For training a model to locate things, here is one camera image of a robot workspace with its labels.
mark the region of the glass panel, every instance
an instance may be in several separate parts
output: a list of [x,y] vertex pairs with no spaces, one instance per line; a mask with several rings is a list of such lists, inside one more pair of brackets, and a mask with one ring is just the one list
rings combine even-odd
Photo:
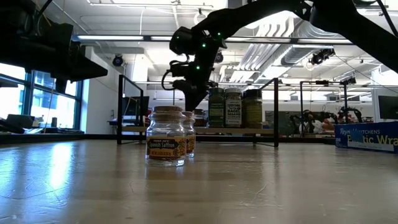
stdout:
[[32,111],[30,115],[43,117],[44,124],[47,122],[48,127],[51,125],[52,118],[57,118],[57,127],[73,128],[75,103],[74,99],[56,94],[53,94],[51,100],[51,93],[35,89],[33,91]]
[[[51,75],[47,72],[39,72],[35,71],[35,84],[46,86],[52,88],[52,83],[54,82],[54,78],[51,78]],[[76,82],[67,84],[67,89],[65,90],[66,94],[76,96]]]
[[26,72],[22,67],[0,63],[0,73],[20,80],[25,80]]
[[24,101],[23,85],[18,88],[0,88],[0,117],[6,119],[8,114],[21,114]]

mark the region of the spice bottle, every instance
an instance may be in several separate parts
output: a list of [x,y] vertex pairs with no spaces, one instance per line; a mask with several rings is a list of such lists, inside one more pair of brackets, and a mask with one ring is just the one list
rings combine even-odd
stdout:
[[209,127],[224,127],[224,89],[211,88],[209,91]]
[[195,119],[194,127],[206,127],[205,111],[202,109],[195,109],[193,111],[193,118]]
[[242,93],[239,88],[225,90],[225,127],[240,128],[242,125]]
[[185,130],[185,135],[187,138],[187,157],[192,158],[195,152],[195,144],[196,144],[196,137],[195,137],[195,130],[193,128],[193,124],[195,119],[193,119],[192,112],[182,112],[187,118],[183,122],[183,127]]
[[178,106],[155,106],[149,115],[146,162],[150,166],[184,165],[187,139],[183,122],[186,117]]
[[243,99],[245,128],[262,128],[262,92],[246,90]]

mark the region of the jar label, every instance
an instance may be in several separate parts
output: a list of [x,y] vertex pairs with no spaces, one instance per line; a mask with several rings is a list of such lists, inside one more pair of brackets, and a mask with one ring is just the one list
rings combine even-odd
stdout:
[[242,124],[242,101],[225,101],[225,124]]
[[179,159],[187,154],[186,137],[147,137],[147,155],[150,159]]
[[187,136],[187,153],[193,153],[195,150],[196,137],[195,135]]
[[248,123],[261,123],[262,122],[262,105],[254,104],[246,106],[246,121]]
[[224,125],[224,103],[209,102],[209,124],[220,127]]

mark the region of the blue box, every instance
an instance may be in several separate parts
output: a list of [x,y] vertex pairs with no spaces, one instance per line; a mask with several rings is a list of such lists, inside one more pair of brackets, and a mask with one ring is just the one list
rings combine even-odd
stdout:
[[337,124],[336,146],[398,153],[398,122]]

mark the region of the computer screen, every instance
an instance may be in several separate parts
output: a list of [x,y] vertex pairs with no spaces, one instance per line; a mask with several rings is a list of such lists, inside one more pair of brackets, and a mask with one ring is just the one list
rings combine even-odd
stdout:
[[381,119],[398,119],[398,97],[379,96],[379,111]]
[[[141,116],[146,115],[149,106],[149,96],[144,96],[144,106],[141,110]],[[139,111],[141,105],[141,100],[139,96],[134,97],[124,97],[122,99],[122,114],[123,116],[135,116],[137,111]]]

